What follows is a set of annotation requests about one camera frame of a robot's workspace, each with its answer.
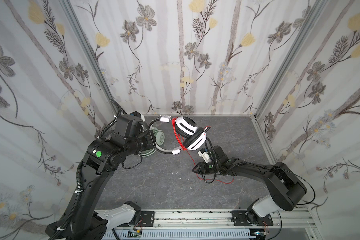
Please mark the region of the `green white headphones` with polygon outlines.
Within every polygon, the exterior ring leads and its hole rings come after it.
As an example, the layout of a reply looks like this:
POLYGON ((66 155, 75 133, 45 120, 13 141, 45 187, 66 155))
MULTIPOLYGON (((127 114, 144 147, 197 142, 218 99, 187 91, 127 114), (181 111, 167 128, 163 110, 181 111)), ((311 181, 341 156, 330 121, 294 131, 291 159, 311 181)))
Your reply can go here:
MULTIPOLYGON (((162 130, 159 130, 155 127, 152 128, 153 132, 154 132, 154 136, 156 138, 156 145, 158 147, 160 147, 164 142, 165 142, 165 134, 162 130)), ((147 150, 147 151, 143 151, 142 152, 142 157, 146 158, 149 157, 151 155, 153 155, 156 152, 155 149, 151 149, 151 150, 147 150)))

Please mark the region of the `black white headphones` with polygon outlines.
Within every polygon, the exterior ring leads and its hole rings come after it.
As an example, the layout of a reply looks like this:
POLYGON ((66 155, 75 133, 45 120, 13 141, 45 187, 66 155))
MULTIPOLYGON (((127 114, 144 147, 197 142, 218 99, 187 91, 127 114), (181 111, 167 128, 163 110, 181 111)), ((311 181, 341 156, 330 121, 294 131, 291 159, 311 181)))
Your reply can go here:
POLYGON ((162 116, 153 120, 148 129, 152 130, 156 122, 172 123, 173 130, 180 147, 173 150, 165 150, 155 146, 155 150, 162 154, 177 155, 181 151, 195 151, 199 149, 207 140, 207 132, 211 126, 199 127, 195 121, 189 117, 162 116))

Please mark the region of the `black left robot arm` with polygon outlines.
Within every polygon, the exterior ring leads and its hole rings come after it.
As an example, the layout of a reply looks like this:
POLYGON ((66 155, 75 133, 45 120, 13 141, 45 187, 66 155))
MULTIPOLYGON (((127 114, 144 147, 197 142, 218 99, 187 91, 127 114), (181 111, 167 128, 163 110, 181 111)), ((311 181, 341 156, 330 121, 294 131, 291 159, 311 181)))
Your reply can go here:
POLYGON ((130 155, 153 149, 155 136, 143 115, 128 114, 116 102, 115 118, 88 146, 76 171, 76 189, 62 217, 47 226, 51 240, 100 240, 109 220, 96 211, 99 198, 114 172, 130 155))

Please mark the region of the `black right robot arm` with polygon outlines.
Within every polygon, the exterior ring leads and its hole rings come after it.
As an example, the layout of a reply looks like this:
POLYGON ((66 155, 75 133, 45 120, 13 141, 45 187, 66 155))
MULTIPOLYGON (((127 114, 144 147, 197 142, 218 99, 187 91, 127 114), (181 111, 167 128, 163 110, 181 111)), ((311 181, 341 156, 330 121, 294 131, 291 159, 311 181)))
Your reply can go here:
POLYGON ((313 191, 313 199, 306 204, 316 199, 313 186, 282 162, 259 165, 229 158, 219 146, 212 150, 202 149, 199 155, 204 160, 197 163, 192 172, 201 175, 208 184, 213 183, 218 175, 229 175, 249 178, 266 185, 269 192, 267 196, 255 200, 241 216, 233 215, 233 220, 238 220, 239 224, 258 226, 264 224, 271 213, 280 210, 291 212, 296 206, 303 205, 300 201, 308 193, 306 186, 313 191))

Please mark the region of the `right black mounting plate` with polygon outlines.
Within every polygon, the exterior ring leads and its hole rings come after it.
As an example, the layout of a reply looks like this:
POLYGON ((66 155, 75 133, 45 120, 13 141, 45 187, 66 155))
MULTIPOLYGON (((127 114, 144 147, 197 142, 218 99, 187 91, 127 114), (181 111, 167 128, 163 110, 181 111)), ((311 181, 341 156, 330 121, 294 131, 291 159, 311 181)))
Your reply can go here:
POLYGON ((261 218, 253 211, 238 210, 232 211, 231 213, 231 221, 235 227, 269 227, 274 225, 270 214, 261 218))

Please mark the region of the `black mounting plate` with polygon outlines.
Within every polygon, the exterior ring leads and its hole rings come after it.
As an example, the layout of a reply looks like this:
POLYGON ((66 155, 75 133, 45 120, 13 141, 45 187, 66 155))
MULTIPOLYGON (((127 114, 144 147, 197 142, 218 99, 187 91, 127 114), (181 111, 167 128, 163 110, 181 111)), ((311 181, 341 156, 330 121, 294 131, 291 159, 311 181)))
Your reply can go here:
POLYGON ((151 228, 154 226, 154 220, 155 220, 154 211, 142 211, 141 221, 138 226, 141 228, 151 228))
POLYGON ((270 214, 261 218, 253 211, 238 210, 232 211, 231 213, 231 221, 235 227, 269 227, 274 225, 270 214))

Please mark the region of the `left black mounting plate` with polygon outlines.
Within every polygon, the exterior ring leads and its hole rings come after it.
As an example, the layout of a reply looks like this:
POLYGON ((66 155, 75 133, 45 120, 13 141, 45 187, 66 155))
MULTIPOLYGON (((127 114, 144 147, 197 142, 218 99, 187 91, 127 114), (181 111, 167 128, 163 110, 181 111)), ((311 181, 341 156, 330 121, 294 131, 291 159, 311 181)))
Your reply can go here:
POLYGON ((141 228, 151 228, 154 226, 154 220, 155 220, 154 211, 142 211, 141 221, 138 226, 141 228))

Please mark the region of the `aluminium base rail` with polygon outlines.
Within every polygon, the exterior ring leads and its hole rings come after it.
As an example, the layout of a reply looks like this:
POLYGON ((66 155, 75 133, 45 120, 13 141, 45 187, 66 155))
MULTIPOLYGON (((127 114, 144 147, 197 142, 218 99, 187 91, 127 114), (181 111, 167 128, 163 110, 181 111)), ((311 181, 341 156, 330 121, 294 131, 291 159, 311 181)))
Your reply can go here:
MULTIPOLYGON (((211 209, 211 210, 144 210, 154 211, 154 226, 151 229, 222 229, 222 228, 239 228, 235 227, 231 221, 232 211, 244 209, 211 209)), ((266 227, 244 227, 244 228, 264 228, 273 230, 281 228, 308 229, 316 228, 316 224, 306 209, 294 209, 292 212, 279 210, 270 213, 273 226, 266 227)), ((139 227, 141 217, 136 224, 132 224, 137 229, 148 229, 139 227)))

